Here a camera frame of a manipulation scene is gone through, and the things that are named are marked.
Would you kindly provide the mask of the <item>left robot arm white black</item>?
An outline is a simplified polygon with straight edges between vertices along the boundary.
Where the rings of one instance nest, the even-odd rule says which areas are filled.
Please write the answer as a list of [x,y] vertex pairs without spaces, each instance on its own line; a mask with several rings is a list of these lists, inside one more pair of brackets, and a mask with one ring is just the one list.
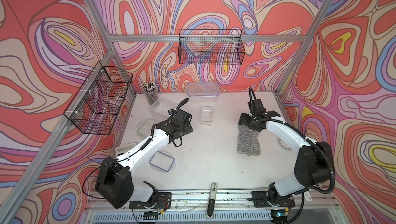
[[171,109],[168,119],[153,124],[149,136],[137,146],[116,158],[107,157],[99,168],[96,192],[116,209],[131,201],[154,206],[158,189],[148,181],[134,179],[134,173],[156,152],[192,133],[191,120],[186,111]]

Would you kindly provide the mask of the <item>small clear box blue lid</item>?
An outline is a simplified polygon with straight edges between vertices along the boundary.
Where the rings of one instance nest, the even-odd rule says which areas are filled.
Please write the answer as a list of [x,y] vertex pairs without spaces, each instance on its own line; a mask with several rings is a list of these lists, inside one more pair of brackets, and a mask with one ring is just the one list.
[[212,107],[211,106],[201,106],[201,125],[211,126],[212,125]]

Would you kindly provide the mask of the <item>clear lunch box green lid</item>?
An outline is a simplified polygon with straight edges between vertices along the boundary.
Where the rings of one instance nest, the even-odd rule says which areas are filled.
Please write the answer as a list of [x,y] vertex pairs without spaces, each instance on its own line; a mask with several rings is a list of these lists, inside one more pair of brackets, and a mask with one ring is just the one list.
[[161,106],[162,104],[163,104],[163,100],[161,98],[158,98],[152,103],[151,107],[155,108]]

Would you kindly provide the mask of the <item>small blue rimmed lid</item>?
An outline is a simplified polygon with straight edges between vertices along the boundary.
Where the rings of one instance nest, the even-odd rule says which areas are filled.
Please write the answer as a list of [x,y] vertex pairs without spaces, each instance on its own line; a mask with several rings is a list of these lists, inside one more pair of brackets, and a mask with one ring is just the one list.
[[158,151],[149,160],[149,164],[158,171],[169,172],[175,164],[175,158],[162,151]]

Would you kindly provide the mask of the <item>grey striped cloth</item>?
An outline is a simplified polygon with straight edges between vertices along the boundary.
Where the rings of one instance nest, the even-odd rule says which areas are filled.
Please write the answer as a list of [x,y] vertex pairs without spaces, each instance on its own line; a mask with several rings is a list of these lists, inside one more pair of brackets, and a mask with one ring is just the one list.
[[237,152],[248,156],[259,156],[261,154],[259,134],[260,132],[247,126],[238,125]]

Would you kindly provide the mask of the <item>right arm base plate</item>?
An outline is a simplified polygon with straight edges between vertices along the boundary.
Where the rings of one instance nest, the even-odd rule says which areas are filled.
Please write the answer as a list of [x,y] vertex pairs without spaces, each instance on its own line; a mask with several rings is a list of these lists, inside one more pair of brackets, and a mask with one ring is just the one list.
[[296,206],[292,195],[279,196],[270,191],[252,191],[252,197],[248,201],[253,202],[255,207],[293,208]]

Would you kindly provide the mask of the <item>translucent green lunch box lid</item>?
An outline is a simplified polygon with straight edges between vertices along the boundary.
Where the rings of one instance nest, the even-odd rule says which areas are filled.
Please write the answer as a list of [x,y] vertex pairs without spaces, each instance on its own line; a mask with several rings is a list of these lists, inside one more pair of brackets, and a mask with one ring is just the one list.
[[157,123],[158,121],[152,118],[145,119],[137,129],[137,136],[142,139],[148,137],[151,134],[152,126]]

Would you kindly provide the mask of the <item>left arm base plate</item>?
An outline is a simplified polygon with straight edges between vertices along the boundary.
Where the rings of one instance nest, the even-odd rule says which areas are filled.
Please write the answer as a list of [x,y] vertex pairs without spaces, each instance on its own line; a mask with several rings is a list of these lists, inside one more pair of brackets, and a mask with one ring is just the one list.
[[167,210],[171,207],[172,193],[159,192],[154,194],[147,202],[131,201],[129,209],[131,210]]

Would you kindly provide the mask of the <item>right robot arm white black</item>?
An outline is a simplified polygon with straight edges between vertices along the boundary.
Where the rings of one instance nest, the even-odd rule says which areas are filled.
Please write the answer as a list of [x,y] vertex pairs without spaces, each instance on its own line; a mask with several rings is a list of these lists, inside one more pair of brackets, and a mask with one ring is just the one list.
[[297,155],[293,172],[269,185],[264,199],[278,206],[293,194],[316,190],[330,194],[335,188],[335,169],[331,146],[317,142],[304,135],[276,111],[267,111],[260,99],[248,103],[250,113],[242,113],[239,124],[248,131],[267,130],[275,134]]

